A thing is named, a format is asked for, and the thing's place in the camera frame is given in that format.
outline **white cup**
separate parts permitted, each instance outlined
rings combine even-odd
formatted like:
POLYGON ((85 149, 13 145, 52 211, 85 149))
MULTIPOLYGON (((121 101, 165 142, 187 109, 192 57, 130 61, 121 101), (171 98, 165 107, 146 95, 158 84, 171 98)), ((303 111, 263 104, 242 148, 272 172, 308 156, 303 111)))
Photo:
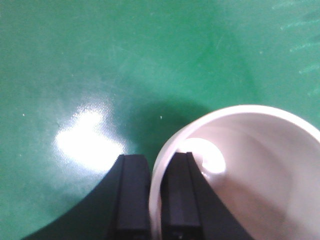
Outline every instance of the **white cup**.
POLYGON ((320 132, 287 111, 238 105, 173 135, 155 161, 149 210, 161 239, 160 185, 175 152, 193 152, 202 174, 256 240, 320 239, 320 132))

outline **green surface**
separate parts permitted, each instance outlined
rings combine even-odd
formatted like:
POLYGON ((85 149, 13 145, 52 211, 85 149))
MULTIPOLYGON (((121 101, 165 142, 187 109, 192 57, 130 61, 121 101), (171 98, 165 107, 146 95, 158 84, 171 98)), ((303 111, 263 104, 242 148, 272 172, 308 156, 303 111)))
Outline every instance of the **green surface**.
POLYGON ((50 223, 119 153, 210 111, 320 127, 319 0, 0 1, 0 239, 50 223))

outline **green mat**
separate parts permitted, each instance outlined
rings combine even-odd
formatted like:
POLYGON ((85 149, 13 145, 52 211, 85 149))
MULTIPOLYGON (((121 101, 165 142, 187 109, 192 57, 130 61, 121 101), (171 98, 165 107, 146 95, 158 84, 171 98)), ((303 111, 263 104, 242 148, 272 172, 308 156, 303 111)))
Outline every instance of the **green mat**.
POLYGON ((0 1, 0 239, 219 108, 320 127, 319 0, 0 1))

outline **cup rim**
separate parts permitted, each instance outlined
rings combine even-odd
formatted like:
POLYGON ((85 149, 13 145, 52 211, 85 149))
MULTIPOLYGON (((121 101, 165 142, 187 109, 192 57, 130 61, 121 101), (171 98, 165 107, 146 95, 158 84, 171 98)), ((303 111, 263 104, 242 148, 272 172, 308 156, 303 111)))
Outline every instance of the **cup rim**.
POLYGON ((256 104, 229 106, 212 111, 196 119, 169 138, 155 160, 149 196, 149 213, 153 239, 161 239, 160 185, 164 172, 179 143, 187 139, 199 127, 211 121, 238 114, 261 114, 283 119, 305 131, 320 144, 320 131, 315 126, 293 113, 272 106, 256 104))

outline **scratch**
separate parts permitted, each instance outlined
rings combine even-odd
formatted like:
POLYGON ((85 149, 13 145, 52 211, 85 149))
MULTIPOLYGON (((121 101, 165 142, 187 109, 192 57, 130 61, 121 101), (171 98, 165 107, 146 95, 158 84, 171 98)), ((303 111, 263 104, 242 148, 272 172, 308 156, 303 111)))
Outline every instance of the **scratch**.
POLYGON ((220 46, 220 43, 222 42, 222 39, 224 38, 224 34, 220 37, 220 39, 219 39, 219 41, 218 41, 218 43, 216 44, 216 46, 215 46, 215 50, 218 50, 218 48, 219 48, 219 46, 220 46))
POLYGON ((318 94, 320 94, 320 85, 318 85, 315 89, 307 93, 309 97, 316 96, 318 94))
POLYGON ((299 74, 307 74, 320 69, 320 63, 305 67, 304 69, 299 71, 299 74))
POLYGON ((306 44, 298 45, 298 46, 295 46, 295 47, 291 48, 290 52, 296 52, 296 51, 299 51, 299 50, 302 50, 302 49, 307 49, 307 48, 317 47, 317 46, 320 46, 320 42, 316 42, 316 43, 308 42, 306 44))
POLYGON ((285 30, 285 29, 289 29, 289 28, 301 27, 304 25, 315 24, 315 23, 319 23, 319 22, 320 22, 320 19, 312 20, 312 21, 298 21, 298 22, 289 23, 287 25, 283 25, 280 27, 280 29, 285 30))
POLYGON ((313 2, 313 0, 301 0, 301 1, 285 1, 283 3, 276 4, 272 9, 288 8, 299 4, 313 2))

